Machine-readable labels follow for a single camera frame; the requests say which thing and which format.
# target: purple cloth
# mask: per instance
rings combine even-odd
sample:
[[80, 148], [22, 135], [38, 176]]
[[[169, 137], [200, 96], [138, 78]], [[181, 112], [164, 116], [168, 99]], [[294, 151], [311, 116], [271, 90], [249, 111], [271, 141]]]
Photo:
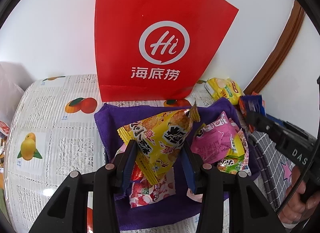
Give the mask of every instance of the purple cloth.
[[[106, 162], [110, 161], [116, 151], [123, 144], [122, 139], [117, 133], [121, 126], [148, 118], [150, 116], [186, 107], [116, 107], [104, 104], [99, 112], [95, 113], [94, 118], [98, 127], [102, 143], [106, 151]], [[207, 108], [198, 108], [201, 121], [194, 123], [192, 131], [187, 137], [191, 144], [195, 131], [202, 123], [209, 124], [215, 121], [222, 111], [225, 111], [228, 118], [239, 126], [239, 119], [234, 106], [225, 98], [219, 99], [216, 103]], [[254, 155], [249, 155], [249, 167], [252, 178], [258, 177], [260, 170]], [[167, 197], [152, 205], [146, 205], [131, 209], [128, 197], [115, 201], [120, 230], [134, 230], [153, 228], [162, 225], [174, 224], [178, 221], [192, 217], [200, 212], [201, 203], [187, 197], [188, 185], [184, 176], [181, 161], [178, 158], [174, 166], [174, 177], [176, 194]]]

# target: gray checkered cloth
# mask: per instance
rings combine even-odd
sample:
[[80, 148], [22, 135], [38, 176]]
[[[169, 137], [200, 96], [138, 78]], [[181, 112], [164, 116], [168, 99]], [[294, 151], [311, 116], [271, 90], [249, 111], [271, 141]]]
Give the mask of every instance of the gray checkered cloth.
[[261, 132], [253, 132], [249, 135], [249, 141], [254, 145], [254, 154], [261, 169], [264, 186], [266, 188], [267, 199], [273, 209], [277, 209], [284, 199], [285, 190], [290, 185], [290, 181], [284, 180], [284, 170], [282, 164], [286, 161], [292, 170], [294, 164], [276, 151], [276, 144], [270, 140], [269, 136]]

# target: pink star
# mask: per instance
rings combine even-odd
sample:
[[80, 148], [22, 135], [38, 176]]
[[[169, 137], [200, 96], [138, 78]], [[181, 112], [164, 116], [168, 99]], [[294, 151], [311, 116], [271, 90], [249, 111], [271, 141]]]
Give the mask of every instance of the pink star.
[[281, 163], [281, 165], [284, 170], [283, 180], [290, 180], [291, 170], [288, 164], [288, 160], [285, 161], [285, 164]]

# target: white wall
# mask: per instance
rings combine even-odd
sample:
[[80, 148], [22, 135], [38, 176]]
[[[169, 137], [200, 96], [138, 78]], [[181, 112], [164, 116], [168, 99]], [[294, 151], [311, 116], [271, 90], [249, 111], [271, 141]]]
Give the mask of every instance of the white wall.
[[[245, 88], [274, 48], [293, 0], [227, 1], [239, 13], [203, 79], [231, 77]], [[0, 29], [0, 61], [13, 81], [26, 89], [36, 79], [95, 73], [94, 6], [21, 0]]]
[[287, 58], [261, 92], [267, 113], [317, 137], [319, 75], [320, 36], [306, 16]]

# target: silver bolt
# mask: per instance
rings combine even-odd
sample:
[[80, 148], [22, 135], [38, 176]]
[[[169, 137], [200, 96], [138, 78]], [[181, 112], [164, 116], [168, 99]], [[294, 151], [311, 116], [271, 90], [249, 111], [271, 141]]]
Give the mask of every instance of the silver bolt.
[[246, 173], [245, 171], [243, 171], [243, 170], [239, 171], [239, 172], [238, 172], [238, 175], [239, 175], [241, 178], [247, 177], [247, 173]]
[[75, 177], [77, 177], [78, 175], [79, 175], [79, 172], [77, 172], [76, 170], [70, 172], [70, 177], [71, 177], [71, 178], [75, 178]]
[[112, 170], [114, 167], [115, 167], [115, 165], [114, 165], [113, 163], [109, 163], [109, 164], [107, 164], [107, 165], [105, 166], [105, 168], [106, 168], [107, 170]]
[[206, 170], [210, 170], [212, 168], [212, 165], [210, 163], [204, 163], [202, 167]]

